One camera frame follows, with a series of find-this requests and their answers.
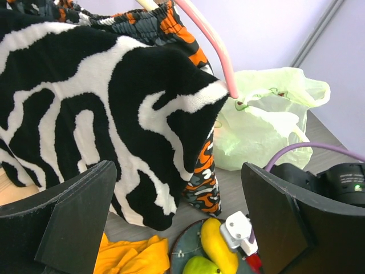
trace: black and white cloth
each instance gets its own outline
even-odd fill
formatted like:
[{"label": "black and white cloth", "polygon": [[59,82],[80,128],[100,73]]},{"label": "black and white cloth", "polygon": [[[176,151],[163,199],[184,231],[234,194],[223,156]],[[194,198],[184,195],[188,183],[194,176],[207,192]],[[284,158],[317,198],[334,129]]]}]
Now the black and white cloth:
[{"label": "black and white cloth", "polygon": [[43,190],[111,160],[111,211],[160,231],[228,97],[174,49],[6,9],[0,92],[0,164],[17,186]]}]

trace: white mechanical part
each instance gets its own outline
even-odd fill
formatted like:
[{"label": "white mechanical part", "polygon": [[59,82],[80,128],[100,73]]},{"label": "white mechanical part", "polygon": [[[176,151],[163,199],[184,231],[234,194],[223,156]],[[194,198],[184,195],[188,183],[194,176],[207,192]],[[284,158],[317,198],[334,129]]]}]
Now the white mechanical part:
[{"label": "white mechanical part", "polygon": [[241,247],[247,256],[257,252],[257,242],[252,235],[251,222],[242,211],[230,215],[220,226],[220,231],[232,252],[237,252],[238,247]]}]

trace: green apple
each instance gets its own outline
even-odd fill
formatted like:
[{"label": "green apple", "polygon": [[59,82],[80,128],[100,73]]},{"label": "green apple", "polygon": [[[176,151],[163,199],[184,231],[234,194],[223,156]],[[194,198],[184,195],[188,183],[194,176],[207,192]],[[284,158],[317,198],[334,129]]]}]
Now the green apple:
[{"label": "green apple", "polygon": [[214,262],[202,256],[192,257],[185,265],[182,274],[217,274],[221,270]]}]

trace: clothes hanger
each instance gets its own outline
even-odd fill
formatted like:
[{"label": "clothes hanger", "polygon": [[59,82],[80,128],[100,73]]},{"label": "clothes hanger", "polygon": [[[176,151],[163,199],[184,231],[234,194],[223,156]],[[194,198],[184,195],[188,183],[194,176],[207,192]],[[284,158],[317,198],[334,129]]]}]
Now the clothes hanger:
[{"label": "clothes hanger", "polygon": [[[156,4],[153,0],[136,1],[147,11],[151,11],[159,7],[158,4]],[[198,28],[203,32],[208,41],[214,47],[222,64],[224,78],[227,83],[229,94],[233,99],[237,99],[238,88],[234,80],[232,61],[229,58],[227,48],[224,45],[222,39],[190,0],[174,0],[174,2],[177,3],[178,6],[180,6],[181,9],[190,17],[190,19],[195,23],[195,25],[198,26]]]}]

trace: pale green plastic bag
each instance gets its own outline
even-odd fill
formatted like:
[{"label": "pale green plastic bag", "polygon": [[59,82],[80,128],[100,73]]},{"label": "pale green plastic bag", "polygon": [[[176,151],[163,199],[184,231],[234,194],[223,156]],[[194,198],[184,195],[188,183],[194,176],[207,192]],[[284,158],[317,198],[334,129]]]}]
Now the pale green plastic bag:
[{"label": "pale green plastic bag", "polygon": [[[214,128],[217,167],[240,170],[244,162],[264,167],[280,149],[309,142],[305,135],[307,110],[330,99],[326,82],[306,78],[299,68],[284,67],[235,73],[240,97],[229,98]],[[312,149],[299,148],[277,164],[304,168]]]}]

